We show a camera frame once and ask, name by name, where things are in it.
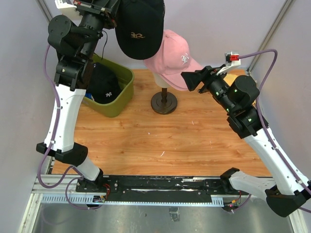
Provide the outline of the black cap white logo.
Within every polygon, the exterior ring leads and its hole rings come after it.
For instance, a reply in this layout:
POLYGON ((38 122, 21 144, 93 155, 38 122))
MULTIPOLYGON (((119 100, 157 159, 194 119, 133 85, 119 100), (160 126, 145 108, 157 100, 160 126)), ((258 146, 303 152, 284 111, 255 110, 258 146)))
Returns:
POLYGON ((90 83, 86 93, 91 93, 94 101, 108 104, 114 101, 122 92, 115 73, 101 63, 94 63, 90 83))

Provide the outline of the pink baseball cap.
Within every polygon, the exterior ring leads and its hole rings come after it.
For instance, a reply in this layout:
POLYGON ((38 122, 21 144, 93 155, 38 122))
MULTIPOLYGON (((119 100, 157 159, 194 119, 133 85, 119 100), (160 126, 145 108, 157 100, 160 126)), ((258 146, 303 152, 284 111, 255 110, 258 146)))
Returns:
POLYGON ((158 52, 143 62, 150 71, 158 74, 167 84, 180 91, 188 90, 181 73, 194 72, 203 68, 191 57, 187 41, 168 29, 163 32, 158 52))

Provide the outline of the black cap gold logo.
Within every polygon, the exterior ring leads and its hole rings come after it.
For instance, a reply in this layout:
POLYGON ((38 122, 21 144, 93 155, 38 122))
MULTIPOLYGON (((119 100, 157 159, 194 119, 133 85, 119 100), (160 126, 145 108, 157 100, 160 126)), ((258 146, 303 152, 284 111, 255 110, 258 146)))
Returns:
POLYGON ((145 60, 159 50, 164 31, 163 0, 122 0, 115 28, 122 52, 135 60, 145 60))

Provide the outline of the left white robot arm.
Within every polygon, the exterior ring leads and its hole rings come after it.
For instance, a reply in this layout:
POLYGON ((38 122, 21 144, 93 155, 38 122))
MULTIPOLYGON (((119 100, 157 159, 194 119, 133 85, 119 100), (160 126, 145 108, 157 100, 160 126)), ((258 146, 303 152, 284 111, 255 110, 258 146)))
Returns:
POLYGON ((78 112, 94 69, 93 54, 104 29, 116 27, 118 0, 58 0, 60 15, 48 24, 48 46, 57 53, 50 79, 55 102, 50 128, 36 150, 68 164, 93 192, 104 187, 103 171, 88 157, 86 146, 74 142, 78 112))

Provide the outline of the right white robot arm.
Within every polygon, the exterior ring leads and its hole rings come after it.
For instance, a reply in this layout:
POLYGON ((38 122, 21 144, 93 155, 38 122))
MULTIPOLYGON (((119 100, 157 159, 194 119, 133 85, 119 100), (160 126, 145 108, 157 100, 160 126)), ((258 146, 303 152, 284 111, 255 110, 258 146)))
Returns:
POLYGON ((257 153, 272 175, 262 179, 231 168, 220 176, 220 188, 225 194, 242 191, 254 195, 266 201, 278 216, 287 217, 311 198, 311 182, 290 161, 259 108, 253 105, 259 96, 253 78, 240 75, 228 85, 226 75, 219 70, 206 66, 195 72, 182 72, 181 76, 189 91, 203 84, 198 92, 209 92, 224 108, 230 128, 257 153))

